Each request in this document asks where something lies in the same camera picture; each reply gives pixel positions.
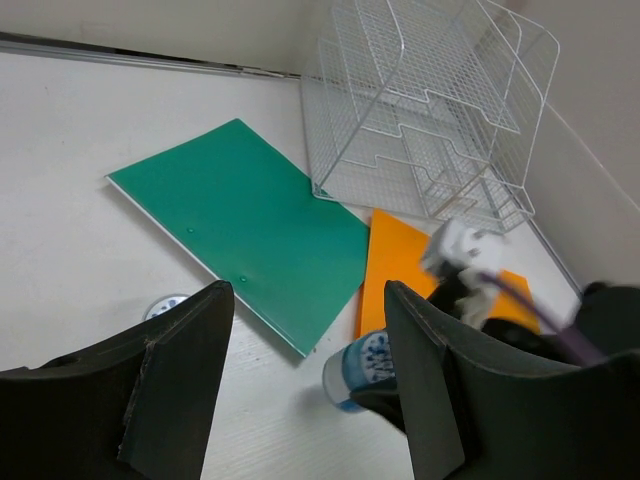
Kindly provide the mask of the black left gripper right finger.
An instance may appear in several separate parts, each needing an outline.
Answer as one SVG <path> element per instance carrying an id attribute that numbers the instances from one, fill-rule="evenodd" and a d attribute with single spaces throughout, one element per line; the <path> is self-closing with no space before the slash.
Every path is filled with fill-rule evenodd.
<path id="1" fill-rule="evenodd" d="M 519 377 L 441 356 L 427 301 L 385 287 L 386 327 L 418 479 L 635 479 L 639 380 L 602 367 Z"/>

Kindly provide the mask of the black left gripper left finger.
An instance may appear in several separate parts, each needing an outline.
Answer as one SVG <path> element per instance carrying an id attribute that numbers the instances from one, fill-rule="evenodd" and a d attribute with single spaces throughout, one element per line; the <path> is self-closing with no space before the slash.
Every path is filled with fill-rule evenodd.
<path id="1" fill-rule="evenodd" d="M 1 374 L 5 479 L 197 479 L 234 316 L 217 281 L 87 348 Z"/>

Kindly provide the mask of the blue white jar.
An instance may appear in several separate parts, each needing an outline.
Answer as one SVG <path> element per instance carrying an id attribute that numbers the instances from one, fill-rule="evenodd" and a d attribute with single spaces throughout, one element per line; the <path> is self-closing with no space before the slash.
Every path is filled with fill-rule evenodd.
<path id="1" fill-rule="evenodd" d="M 364 410 L 350 394 L 361 388 L 390 381 L 396 385 L 388 334 L 385 330 L 368 333 L 327 359 L 322 385 L 329 401 L 347 413 Z"/>
<path id="2" fill-rule="evenodd" d="M 152 318 L 155 318 L 168 310 L 171 310 L 178 304 L 182 303 L 189 296 L 186 294 L 171 294 L 163 296 L 156 301 L 154 301 L 145 311 L 142 321 L 148 321 Z"/>

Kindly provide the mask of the green notebook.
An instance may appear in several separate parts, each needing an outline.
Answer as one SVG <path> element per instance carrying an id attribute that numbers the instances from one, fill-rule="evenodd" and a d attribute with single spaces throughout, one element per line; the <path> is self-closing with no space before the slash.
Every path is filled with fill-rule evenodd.
<path id="1" fill-rule="evenodd" d="M 301 355 L 363 283 L 368 226 L 239 119 L 108 179 Z"/>

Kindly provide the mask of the orange notebook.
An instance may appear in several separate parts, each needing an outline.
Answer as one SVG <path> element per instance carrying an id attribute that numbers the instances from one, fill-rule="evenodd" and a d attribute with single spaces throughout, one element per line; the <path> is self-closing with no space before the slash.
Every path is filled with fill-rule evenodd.
<path id="1" fill-rule="evenodd" d="M 436 280 L 425 273 L 419 263 L 429 240 L 429 235 L 389 213 L 373 210 L 354 340 L 385 327 L 383 291 L 388 280 L 401 281 L 424 298 L 431 295 L 436 288 Z M 532 300 L 525 277 L 507 270 L 501 270 L 500 277 Z M 536 334 L 541 333 L 537 318 L 504 293 L 494 300 L 489 317 L 511 320 Z"/>

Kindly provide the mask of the metal rail at right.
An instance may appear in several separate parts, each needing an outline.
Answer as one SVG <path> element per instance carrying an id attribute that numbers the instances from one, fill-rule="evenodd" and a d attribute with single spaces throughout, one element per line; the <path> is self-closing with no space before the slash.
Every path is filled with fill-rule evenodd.
<path id="1" fill-rule="evenodd" d="M 574 275 L 567 267 L 566 263 L 563 261 L 557 250 L 554 248 L 549 239 L 545 236 L 544 232 L 540 229 L 540 227 L 536 224 L 534 220 L 528 221 L 529 227 L 535 234 L 538 241 L 541 243 L 545 251 L 551 257 L 552 261 L 556 265 L 556 267 L 560 270 L 566 282 L 571 286 L 578 297 L 582 296 L 583 288 L 576 281 Z"/>

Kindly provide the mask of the metal rail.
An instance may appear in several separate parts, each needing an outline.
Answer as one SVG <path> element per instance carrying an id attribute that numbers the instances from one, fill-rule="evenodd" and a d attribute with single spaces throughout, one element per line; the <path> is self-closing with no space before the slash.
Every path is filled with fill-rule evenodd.
<path id="1" fill-rule="evenodd" d="M 301 79 L 301 75 L 296 73 L 195 60 L 8 32 L 1 33 L 1 52 L 42 58 L 55 58 L 60 60 L 208 75 L 250 76 L 280 80 Z"/>
<path id="2" fill-rule="evenodd" d="M 528 221 L 529 227 L 535 234 L 538 241 L 541 243 L 545 251 L 551 257 L 552 261 L 556 265 L 556 267 L 560 270 L 566 282 L 571 286 L 578 297 L 582 296 L 583 288 L 576 281 L 574 275 L 567 267 L 566 263 L 563 261 L 557 250 L 554 248 L 549 239 L 545 236 L 544 232 L 540 229 L 540 227 L 536 224 L 534 220 Z"/>

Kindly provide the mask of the metal rail at back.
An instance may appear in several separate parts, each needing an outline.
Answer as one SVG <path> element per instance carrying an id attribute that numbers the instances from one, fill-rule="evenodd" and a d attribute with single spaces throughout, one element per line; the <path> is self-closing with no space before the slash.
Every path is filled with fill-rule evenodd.
<path id="1" fill-rule="evenodd" d="M 250 76 L 280 80 L 301 79 L 301 75 L 296 73 L 195 60 L 8 32 L 1 33 L 1 52 L 42 58 L 55 58 L 60 60 L 208 75 Z"/>

